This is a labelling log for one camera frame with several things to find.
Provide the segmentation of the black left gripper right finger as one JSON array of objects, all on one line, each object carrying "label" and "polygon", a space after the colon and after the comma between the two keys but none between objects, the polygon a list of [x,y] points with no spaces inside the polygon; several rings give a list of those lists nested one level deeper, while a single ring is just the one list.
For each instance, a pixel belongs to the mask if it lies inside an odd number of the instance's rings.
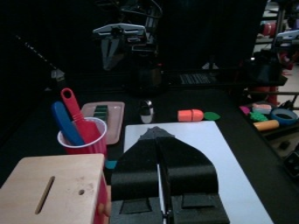
[{"label": "black left gripper right finger", "polygon": [[155,133],[167,224],[229,224],[215,166],[164,129]]}]

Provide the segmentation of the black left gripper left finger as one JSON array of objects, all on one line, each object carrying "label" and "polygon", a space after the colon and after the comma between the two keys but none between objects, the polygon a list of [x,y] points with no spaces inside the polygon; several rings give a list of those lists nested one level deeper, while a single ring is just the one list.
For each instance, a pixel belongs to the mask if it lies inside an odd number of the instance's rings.
[{"label": "black left gripper left finger", "polygon": [[159,198],[156,138],[152,127],[116,162],[111,176],[112,211],[109,224],[163,224]]}]

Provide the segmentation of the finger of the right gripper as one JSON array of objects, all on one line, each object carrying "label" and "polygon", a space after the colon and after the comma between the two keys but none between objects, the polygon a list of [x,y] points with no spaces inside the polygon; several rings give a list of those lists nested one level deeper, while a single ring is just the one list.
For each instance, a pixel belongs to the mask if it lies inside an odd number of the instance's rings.
[{"label": "finger of the right gripper", "polygon": [[103,68],[108,71],[111,69],[112,56],[109,55],[111,41],[108,39],[101,40],[101,59]]},{"label": "finger of the right gripper", "polygon": [[123,49],[123,44],[119,38],[112,40],[111,53],[109,53],[109,68],[113,68],[117,63],[124,58],[125,53]]}]

